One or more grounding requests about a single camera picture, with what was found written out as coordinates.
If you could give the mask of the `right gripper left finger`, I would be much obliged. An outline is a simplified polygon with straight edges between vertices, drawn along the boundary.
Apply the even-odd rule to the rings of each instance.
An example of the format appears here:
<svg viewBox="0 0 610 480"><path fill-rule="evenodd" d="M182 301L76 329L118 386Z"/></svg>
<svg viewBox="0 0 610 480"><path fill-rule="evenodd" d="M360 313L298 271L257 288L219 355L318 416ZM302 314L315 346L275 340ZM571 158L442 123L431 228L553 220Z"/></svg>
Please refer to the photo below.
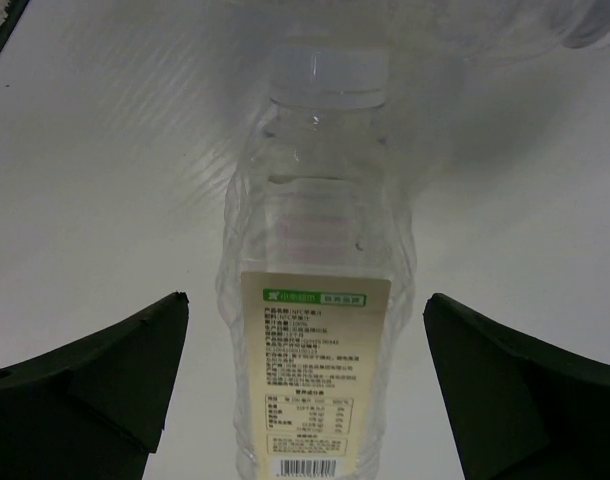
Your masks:
<svg viewBox="0 0 610 480"><path fill-rule="evenodd" d="M160 444L186 339L174 292L0 369L0 479L140 479Z"/></svg>

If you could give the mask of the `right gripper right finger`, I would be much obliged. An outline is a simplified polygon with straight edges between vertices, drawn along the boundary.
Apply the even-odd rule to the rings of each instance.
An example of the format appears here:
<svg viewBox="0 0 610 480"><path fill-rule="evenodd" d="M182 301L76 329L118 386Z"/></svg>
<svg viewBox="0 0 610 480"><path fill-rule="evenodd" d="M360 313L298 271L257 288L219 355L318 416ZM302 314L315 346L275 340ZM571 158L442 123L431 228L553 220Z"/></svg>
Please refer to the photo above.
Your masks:
<svg viewBox="0 0 610 480"><path fill-rule="evenodd" d="M610 365L444 294L423 320L467 479L610 479Z"/></svg>

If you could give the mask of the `clear bottle cream label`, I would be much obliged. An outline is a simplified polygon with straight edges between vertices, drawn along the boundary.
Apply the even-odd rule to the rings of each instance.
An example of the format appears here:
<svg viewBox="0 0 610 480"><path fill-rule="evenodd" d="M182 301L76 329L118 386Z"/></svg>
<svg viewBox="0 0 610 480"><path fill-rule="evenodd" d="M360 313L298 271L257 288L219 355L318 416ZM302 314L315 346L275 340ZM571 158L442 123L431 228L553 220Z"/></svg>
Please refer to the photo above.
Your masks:
<svg viewBox="0 0 610 480"><path fill-rule="evenodd" d="M292 37L230 180L217 277L243 479L373 479L413 303L411 218L381 122L389 55Z"/></svg>

